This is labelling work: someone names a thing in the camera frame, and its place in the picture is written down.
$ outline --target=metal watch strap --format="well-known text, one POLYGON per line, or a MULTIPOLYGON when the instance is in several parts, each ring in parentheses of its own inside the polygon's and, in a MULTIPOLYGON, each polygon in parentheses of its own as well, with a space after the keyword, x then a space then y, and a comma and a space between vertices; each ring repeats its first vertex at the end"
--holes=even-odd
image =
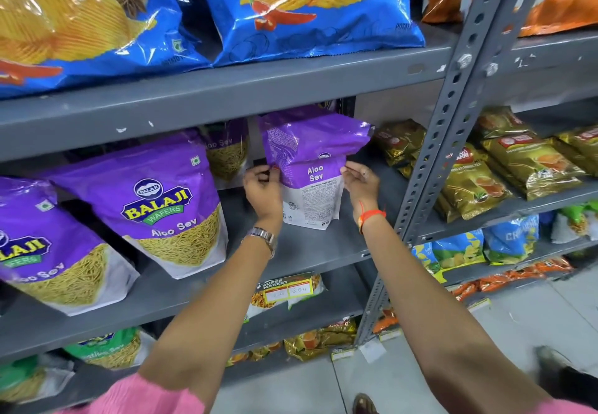
POLYGON ((247 236, 259 236, 270 248, 270 259, 274 257, 274 251, 276 250, 276 242, 278 241, 276 236, 274 236, 271 232, 266 231, 265 229, 253 227, 247 232, 247 236))

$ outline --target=pink shirt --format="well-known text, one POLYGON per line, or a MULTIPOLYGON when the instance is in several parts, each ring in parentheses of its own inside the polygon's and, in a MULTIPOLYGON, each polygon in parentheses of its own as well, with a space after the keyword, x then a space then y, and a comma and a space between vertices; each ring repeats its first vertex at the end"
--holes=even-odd
MULTIPOLYGON (((203 414, 205 406, 189 390, 167 391, 144 380, 137 373, 115 383, 108 392, 82 408, 56 414, 203 414)), ((582 404, 551 400, 538 406, 533 414, 596 414, 582 404)))

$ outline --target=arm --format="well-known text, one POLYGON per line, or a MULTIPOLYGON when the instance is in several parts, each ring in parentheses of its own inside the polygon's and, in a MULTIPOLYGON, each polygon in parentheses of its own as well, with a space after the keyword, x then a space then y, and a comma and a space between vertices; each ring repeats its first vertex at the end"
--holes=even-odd
MULTIPOLYGON (((354 162, 341 171, 355 221, 363 211, 378 209, 378 177, 354 162)), ((430 276, 384 217, 372 216, 362 230, 407 342, 432 393, 448 412, 524 414, 549 400, 430 276)))
MULTIPOLYGON (((268 181, 266 170, 267 165, 248 170, 243 185, 258 215, 255 226, 278 235, 282 225, 280 171, 272 169, 268 181)), ((269 259, 270 248, 262 238, 244 239, 205 289, 168 325, 139 374, 165 389, 188 388, 209 412, 269 259)))

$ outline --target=purple snack bag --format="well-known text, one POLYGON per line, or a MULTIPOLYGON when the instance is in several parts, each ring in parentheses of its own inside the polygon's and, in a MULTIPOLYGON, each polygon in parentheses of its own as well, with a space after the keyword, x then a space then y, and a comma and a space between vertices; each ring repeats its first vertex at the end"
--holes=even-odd
POLYGON ((344 166, 371 125, 308 105, 258 118, 266 161, 280 168, 285 223, 325 230, 339 218, 344 166))
POLYGON ((139 276, 47 181, 0 178, 0 222, 0 279, 69 316, 123 300, 139 276))
POLYGON ((181 279, 221 263, 228 234, 197 133, 186 131, 46 175, 181 279))
POLYGON ((249 160, 249 126, 247 118, 223 121, 198 127, 206 143, 206 156, 217 190, 241 187, 249 160))

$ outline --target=left arm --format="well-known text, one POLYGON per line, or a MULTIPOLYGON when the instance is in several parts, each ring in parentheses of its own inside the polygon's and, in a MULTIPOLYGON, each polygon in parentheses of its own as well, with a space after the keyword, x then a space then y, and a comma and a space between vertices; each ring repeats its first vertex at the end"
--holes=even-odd
MULTIPOLYGON (((282 198, 278 169, 259 166, 246 172, 246 195, 254 207, 255 226, 279 234, 282 198)), ((209 412, 222 374, 243 326, 251 297, 270 259, 270 248, 249 236, 205 289, 168 325, 139 374, 169 390, 189 389, 209 412)))

